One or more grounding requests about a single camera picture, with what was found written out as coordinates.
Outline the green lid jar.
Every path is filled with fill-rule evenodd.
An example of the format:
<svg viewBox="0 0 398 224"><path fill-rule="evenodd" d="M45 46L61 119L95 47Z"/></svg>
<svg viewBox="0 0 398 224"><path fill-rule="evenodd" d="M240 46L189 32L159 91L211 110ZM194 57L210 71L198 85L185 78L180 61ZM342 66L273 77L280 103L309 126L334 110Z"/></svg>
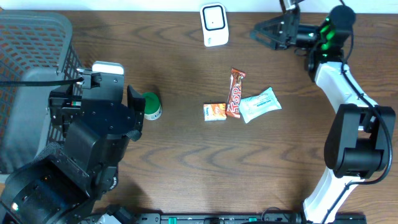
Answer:
<svg viewBox="0 0 398 224"><path fill-rule="evenodd" d="M159 97L153 92L145 92L143 97L146 100L144 109L145 119L150 121L159 119L162 115L162 106Z"/></svg>

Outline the orange Top chocolate bar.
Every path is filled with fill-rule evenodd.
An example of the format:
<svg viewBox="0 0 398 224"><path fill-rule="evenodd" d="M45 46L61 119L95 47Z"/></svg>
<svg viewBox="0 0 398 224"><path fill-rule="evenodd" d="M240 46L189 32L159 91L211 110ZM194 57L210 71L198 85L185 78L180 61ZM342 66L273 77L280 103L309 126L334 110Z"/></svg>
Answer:
<svg viewBox="0 0 398 224"><path fill-rule="evenodd" d="M228 104L226 106L226 115L234 118L240 118L239 105L242 95L242 79L246 74L235 68L231 69L231 83L228 95Z"/></svg>

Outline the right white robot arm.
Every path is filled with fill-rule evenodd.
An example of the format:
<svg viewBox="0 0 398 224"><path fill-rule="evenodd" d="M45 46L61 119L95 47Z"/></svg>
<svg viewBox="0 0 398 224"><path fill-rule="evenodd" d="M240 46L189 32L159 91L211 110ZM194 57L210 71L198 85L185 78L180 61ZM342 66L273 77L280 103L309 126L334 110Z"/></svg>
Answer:
<svg viewBox="0 0 398 224"><path fill-rule="evenodd" d="M306 69L322 89L336 115L324 146L325 171L299 212L266 210L262 223L364 223L364 215L342 215L339 208L359 185L374 185L379 172L386 178L393 159L396 113L377 104L350 72L349 52L356 14L345 4L335 6L318 26L302 24L297 1L282 1L282 15L257 23L252 39L272 50L305 51Z"/></svg>

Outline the small orange tissue pack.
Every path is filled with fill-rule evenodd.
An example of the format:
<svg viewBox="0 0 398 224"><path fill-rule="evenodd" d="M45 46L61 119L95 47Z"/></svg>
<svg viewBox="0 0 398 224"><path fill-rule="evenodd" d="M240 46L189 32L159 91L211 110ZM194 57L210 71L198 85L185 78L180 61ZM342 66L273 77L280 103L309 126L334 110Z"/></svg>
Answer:
<svg viewBox="0 0 398 224"><path fill-rule="evenodd" d="M226 120L226 104L211 103L203 105L205 121L224 121Z"/></svg>

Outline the grey plastic shopping basket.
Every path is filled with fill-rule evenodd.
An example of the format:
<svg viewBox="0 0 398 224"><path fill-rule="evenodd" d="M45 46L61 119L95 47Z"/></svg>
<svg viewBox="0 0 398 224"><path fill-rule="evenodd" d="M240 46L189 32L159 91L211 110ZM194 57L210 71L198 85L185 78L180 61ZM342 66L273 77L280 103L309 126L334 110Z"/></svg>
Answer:
<svg viewBox="0 0 398 224"><path fill-rule="evenodd" d="M78 77L72 25L52 12L1 12L1 81L46 82ZM1 180L30 163L49 143L63 141L51 125L51 86L1 87Z"/></svg>

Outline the light blue wipes packet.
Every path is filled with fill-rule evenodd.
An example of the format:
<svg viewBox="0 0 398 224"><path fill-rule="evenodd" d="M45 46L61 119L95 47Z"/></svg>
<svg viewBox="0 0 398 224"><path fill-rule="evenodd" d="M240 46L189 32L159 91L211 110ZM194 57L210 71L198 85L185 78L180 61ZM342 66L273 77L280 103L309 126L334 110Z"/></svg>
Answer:
<svg viewBox="0 0 398 224"><path fill-rule="evenodd" d="M269 87L257 96L250 96L241 100L239 110L245 123L254 118L282 107L275 96L272 87Z"/></svg>

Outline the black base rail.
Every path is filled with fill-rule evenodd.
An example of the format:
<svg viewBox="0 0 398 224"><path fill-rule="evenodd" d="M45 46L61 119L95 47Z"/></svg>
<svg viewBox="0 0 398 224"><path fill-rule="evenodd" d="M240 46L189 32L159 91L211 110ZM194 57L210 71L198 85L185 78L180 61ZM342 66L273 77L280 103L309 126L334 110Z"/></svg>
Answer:
<svg viewBox="0 0 398 224"><path fill-rule="evenodd" d="M238 224L238 223L290 223L290 214L266 213L265 215L161 215L158 213L142 213L133 215L126 221L104 214L102 217L89 217L81 224Z"/></svg>

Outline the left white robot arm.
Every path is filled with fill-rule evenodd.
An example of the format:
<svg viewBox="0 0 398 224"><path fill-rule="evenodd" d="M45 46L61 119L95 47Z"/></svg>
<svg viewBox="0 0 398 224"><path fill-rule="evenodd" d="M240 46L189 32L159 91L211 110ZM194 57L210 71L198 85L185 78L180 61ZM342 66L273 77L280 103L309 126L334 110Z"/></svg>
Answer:
<svg viewBox="0 0 398 224"><path fill-rule="evenodd" d="M49 111L63 140L51 142L14 171L1 194L2 223L78 223L118 182L118 164L142 134L144 98L124 76L83 71L77 83L52 90Z"/></svg>

